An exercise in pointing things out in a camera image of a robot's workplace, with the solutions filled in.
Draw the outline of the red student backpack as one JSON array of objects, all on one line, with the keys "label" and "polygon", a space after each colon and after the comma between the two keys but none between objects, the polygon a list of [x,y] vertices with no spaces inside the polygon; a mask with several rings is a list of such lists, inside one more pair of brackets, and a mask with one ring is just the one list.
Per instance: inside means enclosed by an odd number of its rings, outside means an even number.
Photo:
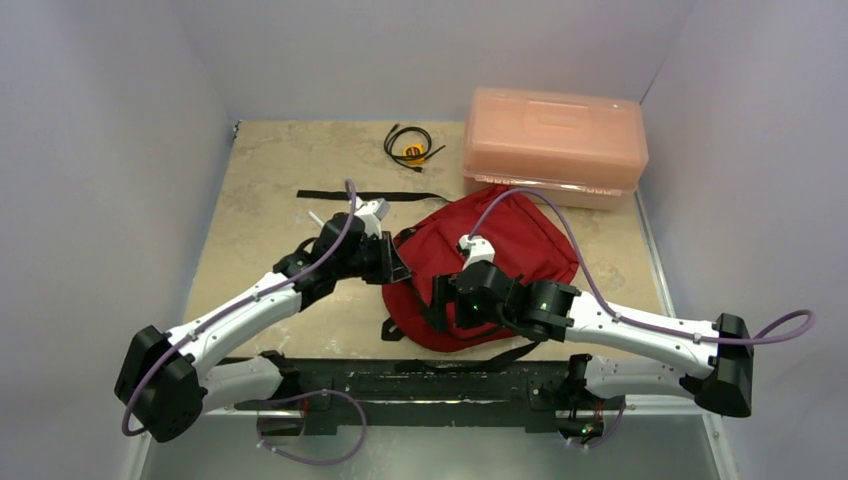
[{"label": "red student backpack", "polygon": [[499,195],[506,190],[504,186],[491,186],[450,201],[394,236],[411,277],[382,289],[389,313],[382,325],[382,340],[408,338],[430,351],[455,353],[512,337],[512,332],[493,323],[460,329],[452,308],[446,312],[444,331],[425,319],[433,278],[461,269],[464,259],[457,243],[471,231],[492,243],[495,265],[523,283],[569,283],[574,279],[580,262],[566,235],[526,196],[513,194],[500,200]]}]

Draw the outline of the white orange pen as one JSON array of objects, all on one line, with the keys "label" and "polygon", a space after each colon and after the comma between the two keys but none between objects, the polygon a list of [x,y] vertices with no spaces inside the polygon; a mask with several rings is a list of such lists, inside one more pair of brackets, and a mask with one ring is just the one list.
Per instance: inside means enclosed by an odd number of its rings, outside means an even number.
[{"label": "white orange pen", "polygon": [[319,227],[323,227],[325,225],[325,222],[317,214],[315,214],[313,211],[308,211],[307,214],[310,217],[310,219],[316,225],[318,225]]}]

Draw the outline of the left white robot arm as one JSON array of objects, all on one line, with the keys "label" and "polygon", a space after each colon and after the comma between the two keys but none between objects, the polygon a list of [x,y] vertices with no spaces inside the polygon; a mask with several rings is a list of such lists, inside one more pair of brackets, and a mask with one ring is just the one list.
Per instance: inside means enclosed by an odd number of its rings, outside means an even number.
[{"label": "left white robot arm", "polygon": [[385,205],[370,201],[326,221],[318,236],[279,260],[251,287],[211,312],[162,331],[149,325],[129,344],[115,396],[123,403],[121,429],[164,443],[209,411],[264,400],[284,409],[298,382],[279,353],[225,364],[224,359],[277,322],[300,314],[351,278],[387,285],[409,276],[383,230]]}]

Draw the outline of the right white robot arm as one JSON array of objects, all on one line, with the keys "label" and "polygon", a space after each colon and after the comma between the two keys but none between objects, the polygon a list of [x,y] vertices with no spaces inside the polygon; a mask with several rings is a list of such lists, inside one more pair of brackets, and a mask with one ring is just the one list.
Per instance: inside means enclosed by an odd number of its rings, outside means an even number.
[{"label": "right white robot arm", "polygon": [[745,321],[680,320],[616,304],[552,280],[525,284],[489,261],[438,275],[427,320],[433,327],[493,324],[533,342],[589,343],[634,354],[630,362],[600,357],[564,376],[561,392],[576,407],[627,394],[691,398],[727,417],[752,413],[754,351]]}]

